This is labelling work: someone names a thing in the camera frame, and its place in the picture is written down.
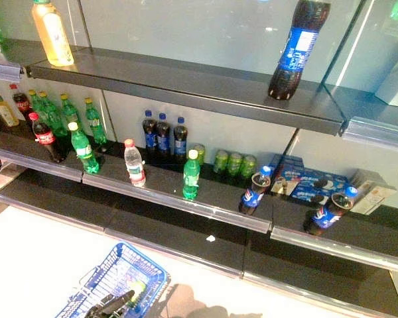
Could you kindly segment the dark left robot hand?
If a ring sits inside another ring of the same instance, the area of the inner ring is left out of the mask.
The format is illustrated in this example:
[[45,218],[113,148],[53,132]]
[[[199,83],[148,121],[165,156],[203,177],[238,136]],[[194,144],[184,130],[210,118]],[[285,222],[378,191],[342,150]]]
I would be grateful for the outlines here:
[[134,295],[134,290],[129,290],[119,297],[109,294],[91,307],[86,313],[86,317],[112,317],[113,315],[119,315],[123,313],[122,308],[132,300]]

